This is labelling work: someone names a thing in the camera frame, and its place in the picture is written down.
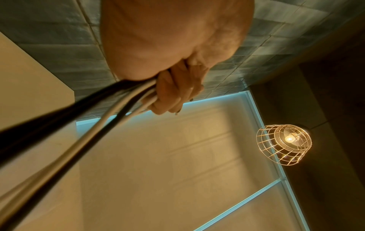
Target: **black cable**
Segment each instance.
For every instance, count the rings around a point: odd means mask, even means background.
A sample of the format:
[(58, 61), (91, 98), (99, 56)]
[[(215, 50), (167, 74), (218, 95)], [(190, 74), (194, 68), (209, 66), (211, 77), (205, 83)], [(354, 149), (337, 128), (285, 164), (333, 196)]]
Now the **black cable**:
[(145, 81), (120, 81), (101, 89), (92, 95), (54, 112), (10, 127), (0, 132), (0, 168), (22, 151), (42, 141), (64, 127), (78, 116), (95, 106), (101, 100), (121, 90), (134, 89)]
[(132, 98), (117, 116), (103, 127), (76, 155), (67, 162), (52, 178), (40, 187), (36, 193), (1, 227), (0, 231), (11, 231), (32, 211), (32, 209), (44, 198), (44, 196), (52, 189), (52, 187), (112, 128), (114, 128), (120, 120), (130, 111), (130, 109), (140, 100), (140, 98), (151, 88), (144, 90), (137, 96)]

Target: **bundle of cables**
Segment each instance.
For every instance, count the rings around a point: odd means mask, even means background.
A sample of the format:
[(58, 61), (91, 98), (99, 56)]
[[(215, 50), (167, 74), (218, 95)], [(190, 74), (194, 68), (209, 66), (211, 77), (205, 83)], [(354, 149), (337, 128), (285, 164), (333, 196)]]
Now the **bundle of cables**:
[[(125, 123), (154, 103), (157, 100), (157, 96), (154, 94), (155, 85), (155, 79), (141, 82), (120, 81), (71, 106), (1, 131), (0, 139), (3, 142), (0, 144), (0, 168), (100, 101), (115, 94), (123, 94), (100, 120), (64, 154), (0, 197), (0, 202), (9, 201), (0, 210), (0, 231), (15, 229), (50, 189), (113, 127)], [(152, 97), (148, 97), (140, 107), (127, 115), (131, 108), (146, 96)], [(107, 119), (117, 111), (119, 111), (117, 116), (105, 125)]]

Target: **wire cage lampshade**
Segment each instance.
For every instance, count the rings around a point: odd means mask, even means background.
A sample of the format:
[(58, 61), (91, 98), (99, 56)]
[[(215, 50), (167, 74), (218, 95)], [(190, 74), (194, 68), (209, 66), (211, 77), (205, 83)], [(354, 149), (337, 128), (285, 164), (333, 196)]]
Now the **wire cage lampshade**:
[(309, 134), (295, 125), (268, 125), (260, 128), (257, 144), (263, 154), (281, 165), (297, 164), (312, 147)]

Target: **tiled wall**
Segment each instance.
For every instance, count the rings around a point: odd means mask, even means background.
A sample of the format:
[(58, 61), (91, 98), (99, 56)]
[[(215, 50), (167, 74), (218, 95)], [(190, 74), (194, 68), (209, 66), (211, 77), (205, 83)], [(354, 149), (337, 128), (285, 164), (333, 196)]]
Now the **tiled wall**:
[[(363, 0), (256, 0), (246, 40), (212, 68), (194, 100), (246, 89), (364, 9)], [(0, 1), (0, 31), (72, 88), (76, 100), (115, 82), (99, 20), (100, 0)], [(112, 101), (84, 117), (100, 116)]]

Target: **light bulb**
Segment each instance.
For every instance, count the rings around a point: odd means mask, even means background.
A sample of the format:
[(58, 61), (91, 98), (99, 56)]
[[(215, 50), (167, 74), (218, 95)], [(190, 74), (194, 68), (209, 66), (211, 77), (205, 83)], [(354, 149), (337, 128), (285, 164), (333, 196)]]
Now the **light bulb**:
[(285, 141), (288, 143), (293, 143), (298, 141), (299, 136), (295, 133), (290, 133), (288, 136), (285, 137)]

